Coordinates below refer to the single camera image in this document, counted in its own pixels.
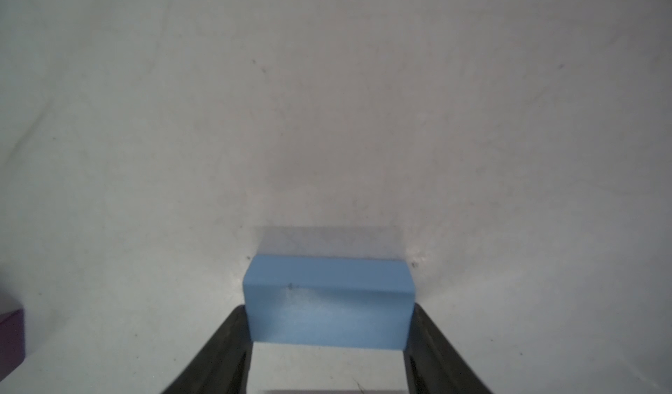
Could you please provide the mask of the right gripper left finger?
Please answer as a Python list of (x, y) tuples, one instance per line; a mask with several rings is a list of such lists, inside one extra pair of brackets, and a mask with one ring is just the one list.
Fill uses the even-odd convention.
[(164, 394), (245, 394), (253, 352), (245, 306), (233, 309)]

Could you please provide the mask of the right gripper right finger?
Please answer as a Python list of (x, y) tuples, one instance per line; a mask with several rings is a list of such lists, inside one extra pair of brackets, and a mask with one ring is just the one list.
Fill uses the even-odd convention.
[(491, 394), (425, 310), (414, 306), (404, 365), (410, 394)]

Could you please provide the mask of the light blue block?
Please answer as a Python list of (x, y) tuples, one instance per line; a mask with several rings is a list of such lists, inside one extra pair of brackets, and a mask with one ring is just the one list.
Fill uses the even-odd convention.
[(402, 260), (256, 255), (243, 278), (255, 343), (404, 350), (416, 287)]

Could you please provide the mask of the purple triangular block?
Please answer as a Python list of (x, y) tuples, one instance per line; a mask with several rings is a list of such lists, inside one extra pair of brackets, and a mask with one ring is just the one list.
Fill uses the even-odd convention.
[(26, 324), (23, 308), (1, 314), (0, 380), (7, 378), (26, 358)]

